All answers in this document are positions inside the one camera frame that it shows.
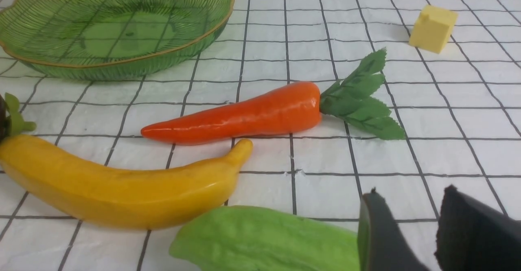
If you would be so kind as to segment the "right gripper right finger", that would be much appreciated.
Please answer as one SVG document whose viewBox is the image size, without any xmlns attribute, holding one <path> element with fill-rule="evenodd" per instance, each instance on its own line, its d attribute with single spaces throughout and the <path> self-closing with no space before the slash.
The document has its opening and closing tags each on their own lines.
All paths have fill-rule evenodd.
<svg viewBox="0 0 521 271">
<path fill-rule="evenodd" d="M 519 271 L 521 225 L 448 186 L 438 220 L 435 257 L 443 271 Z"/>
</svg>

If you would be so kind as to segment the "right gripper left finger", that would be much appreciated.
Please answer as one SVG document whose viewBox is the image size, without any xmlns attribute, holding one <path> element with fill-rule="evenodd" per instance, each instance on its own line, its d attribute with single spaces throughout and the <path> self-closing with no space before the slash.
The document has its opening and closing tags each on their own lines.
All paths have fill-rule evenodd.
<svg viewBox="0 0 521 271">
<path fill-rule="evenodd" d="M 375 188 L 361 196 L 357 245 L 362 271 L 428 270 L 409 247 Z"/>
</svg>

